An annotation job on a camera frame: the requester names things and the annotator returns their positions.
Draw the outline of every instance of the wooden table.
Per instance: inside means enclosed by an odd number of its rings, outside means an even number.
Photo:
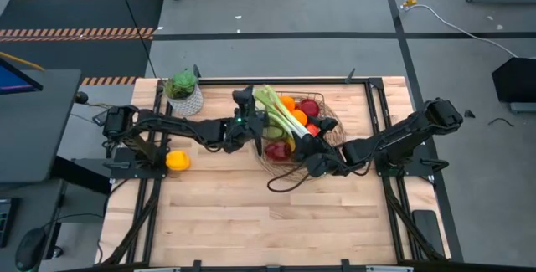
[[[396,123],[413,111],[405,78],[383,80]],[[156,86],[157,80],[138,80],[132,104],[151,109]],[[373,133],[363,85],[273,86],[322,93],[343,123],[347,140]],[[241,88],[204,85],[204,107],[191,119],[232,116],[231,91]],[[378,96],[374,98],[379,107]],[[201,259],[203,266],[338,265],[341,259],[350,259],[351,264],[396,263],[384,190],[374,165],[365,177],[324,177],[279,194],[266,188],[271,175],[262,170],[251,146],[233,154],[209,153],[182,137],[172,137],[169,146],[187,151],[192,166],[186,172],[170,172],[162,182],[151,266],[191,266],[195,259]],[[418,177],[407,177],[405,183],[412,210],[436,212],[449,257],[433,187]],[[131,180],[111,196],[100,237],[104,258],[131,226],[137,189],[138,181]],[[405,257],[410,259],[400,221],[399,228]],[[140,234],[137,259],[145,230]]]

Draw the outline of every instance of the computer mouse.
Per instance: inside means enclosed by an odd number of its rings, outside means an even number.
[[[46,237],[42,228],[34,228],[24,235],[15,254],[15,265],[19,271],[29,271],[41,260]]]

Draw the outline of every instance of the concrete floor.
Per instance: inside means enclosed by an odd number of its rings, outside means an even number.
[[[0,0],[0,11],[7,1]],[[418,1],[469,31],[536,31],[536,5]],[[402,20],[406,32],[451,31],[425,10],[403,13]],[[160,34],[394,32],[387,0],[165,0],[159,26]],[[498,42],[519,56],[536,56],[534,39]],[[471,39],[410,40],[408,44],[424,99],[440,96],[452,100],[459,111],[470,109],[477,116],[467,119],[457,133],[435,139],[440,158],[451,163],[444,178],[464,260],[536,266],[536,176],[530,164],[536,149],[536,116],[511,115],[498,103],[491,78],[508,54]],[[352,68],[355,75],[407,76],[395,39],[155,41],[151,58],[162,77],[192,64],[206,77],[346,75]],[[81,89],[92,101],[112,104],[128,103],[132,92],[131,86]],[[78,106],[74,113],[87,118],[96,114]],[[488,126],[496,117],[508,119],[515,127]],[[89,122],[71,117],[59,154],[103,157],[100,132]],[[66,246],[65,256],[44,263],[41,270],[89,266],[99,233],[98,224],[64,227],[60,244]]]

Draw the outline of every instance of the white pot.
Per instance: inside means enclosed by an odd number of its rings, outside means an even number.
[[[184,100],[172,100],[168,97],[167,102],[179,115],[194,115],[203,108],[203,94],[201,94],[199,86],[195,85],[193,93],[189,97]]]

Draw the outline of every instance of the keyboard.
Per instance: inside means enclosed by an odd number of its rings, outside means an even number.
[[[8,244],[8,236],[17,206],[18,198],[0,198],[0,248]]]

